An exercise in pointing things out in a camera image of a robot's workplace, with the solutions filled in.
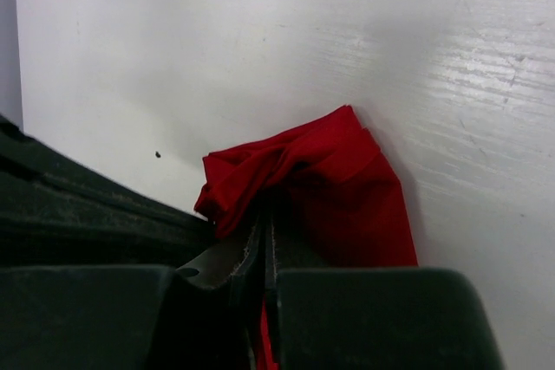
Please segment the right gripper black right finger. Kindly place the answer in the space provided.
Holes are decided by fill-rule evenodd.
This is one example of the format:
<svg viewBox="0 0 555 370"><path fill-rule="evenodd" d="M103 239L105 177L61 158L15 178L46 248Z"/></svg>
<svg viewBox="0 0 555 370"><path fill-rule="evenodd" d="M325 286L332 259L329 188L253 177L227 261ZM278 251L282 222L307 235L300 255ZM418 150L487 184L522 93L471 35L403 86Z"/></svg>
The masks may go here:
<svg viewBox="0 0 555 370"><path fill-rule="evenodd" d="M279 343L278 273L285 269L323 268L328 264L309 246L288 209L272 209L264 238L264 297L269 336Z"/></svg>

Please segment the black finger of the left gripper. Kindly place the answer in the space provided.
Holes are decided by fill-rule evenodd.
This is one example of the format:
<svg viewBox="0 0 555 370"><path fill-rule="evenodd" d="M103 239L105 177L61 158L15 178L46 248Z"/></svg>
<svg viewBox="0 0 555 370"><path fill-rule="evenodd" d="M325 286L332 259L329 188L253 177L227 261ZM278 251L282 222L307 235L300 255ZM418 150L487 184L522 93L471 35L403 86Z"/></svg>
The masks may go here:
<svg viewBox="0 0 555 370"><path fill-rule="evenodd" d="M143 197L1 120L3 266L180 266L215 242L205 220Z"/></svg>

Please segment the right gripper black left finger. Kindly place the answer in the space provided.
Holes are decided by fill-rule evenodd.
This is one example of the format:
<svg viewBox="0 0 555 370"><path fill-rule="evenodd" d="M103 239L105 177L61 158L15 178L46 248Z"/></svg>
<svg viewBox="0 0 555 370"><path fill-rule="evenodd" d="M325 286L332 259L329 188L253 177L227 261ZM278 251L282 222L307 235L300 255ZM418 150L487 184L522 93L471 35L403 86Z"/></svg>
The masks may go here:
<svg viewBox="0 0 555 370"><path fill-rule="evenodd" d="M255 369L263 286L262 231L249 215L232 234L177 268L191 294L186 347L200 369Z"/></svg>

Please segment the red cloth napkin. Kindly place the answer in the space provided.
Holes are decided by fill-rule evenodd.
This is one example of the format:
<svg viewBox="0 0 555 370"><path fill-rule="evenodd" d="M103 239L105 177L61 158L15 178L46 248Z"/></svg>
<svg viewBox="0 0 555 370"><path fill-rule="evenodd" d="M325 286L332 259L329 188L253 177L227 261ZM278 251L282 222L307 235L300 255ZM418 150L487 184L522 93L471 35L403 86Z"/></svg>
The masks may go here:
<svg viewBox="0 0 555 370"><path fill-rule="evenodd" d="M414 267L417 256L402 185L350 106L265 140L209 153L196 212L222 240L249 215L262 231L263 286L257 369L364 367L376 338L374 268ZM264 238L272 209L295 214L309 246L328 264L277 275L279 343L269 336Z"/></svg>

